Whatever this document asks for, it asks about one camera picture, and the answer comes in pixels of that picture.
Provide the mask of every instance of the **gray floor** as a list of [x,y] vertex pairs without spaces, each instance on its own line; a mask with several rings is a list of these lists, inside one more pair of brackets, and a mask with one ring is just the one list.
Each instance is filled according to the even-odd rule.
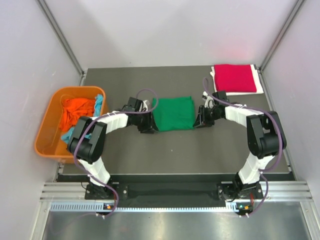
[[[54,233],[83,212],[51,212]],[[249,219],[235,213],[119,212],[106,220],[84,216],[43,240],[311,240],[299,202],[265,203]]]
[[[211,80],[210,71],[210,66],[97,68],[88,70],[85,85],[103,88],[111,111],[122,108],[140,89],[151,88],[160,98],[192,96],[197,114],[204,104],[202,79]],[[139,96],[152,97],[151,93]],[[229,99],[269,109],[264,94]],[[102,159],[111,174],[226,174],[239,171],[248,154],[246,129],[220,119],[211,128],[154,135],[140,134],[136,127],[119,129],[107,135]],[[275,172],[289,172],[284,157]],[[63,173],[82,172],[67,165]]]

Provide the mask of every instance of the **white wall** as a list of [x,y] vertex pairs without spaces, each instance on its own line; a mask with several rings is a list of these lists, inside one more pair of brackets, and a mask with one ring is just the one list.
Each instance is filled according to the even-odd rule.
[[0,239],[24,240],[56,166],[35,154],[40,121],[51,95],[80,77],[35,0],[1,1],[0,23]]
[[295,0],[46,0],[83,68],[261,64]]
[[320,1],[307,0],[264,74],[296,174],[320,212]]

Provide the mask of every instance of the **orange plastic bin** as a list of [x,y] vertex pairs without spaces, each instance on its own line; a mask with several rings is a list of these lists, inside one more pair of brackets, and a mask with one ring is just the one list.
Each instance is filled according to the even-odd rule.
[[34,149],[36,153],[45,158],[63,161],[66,164],[73,164],[73,155],[67,151],[67,144],[61,140],[61,136],[66,133],[59,128],[63,115],[62,102],[65,99],[74,98],[95,99],[98,94],[103,96],[100,115],[106,114],[109,112],[106,94],[100,87],[70,86],[61,88],[55,92],[46,109],[35,139]]

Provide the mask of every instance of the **blue cloth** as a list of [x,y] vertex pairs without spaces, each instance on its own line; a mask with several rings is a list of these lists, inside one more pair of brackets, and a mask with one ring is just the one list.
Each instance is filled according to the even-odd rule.
[[[99,117],[100,116],[101,107],[102,107],[103,101],[104,101],[104,97],[101,94],[98,94],[95,97],[94,114],[93,114],[94,117]],[[74,127],[71,127],[67,133],[65,133],[65,134],[63,134],[61,136],[61,140],[64,141],[66,144],[68,144],[68,142],[69,142],[69,140],[71,138],[71,135],[74,132],[74,129],[75,129]],[[91,138],[91,133],[85,135],[85,138],[86,139],[90,139]]]

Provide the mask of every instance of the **green cloth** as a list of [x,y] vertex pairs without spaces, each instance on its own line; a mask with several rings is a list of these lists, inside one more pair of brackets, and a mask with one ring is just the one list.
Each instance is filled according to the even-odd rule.
[[196,120],[194,101],[191,96],[160,98],[153,117],[160,132],[193,129]]

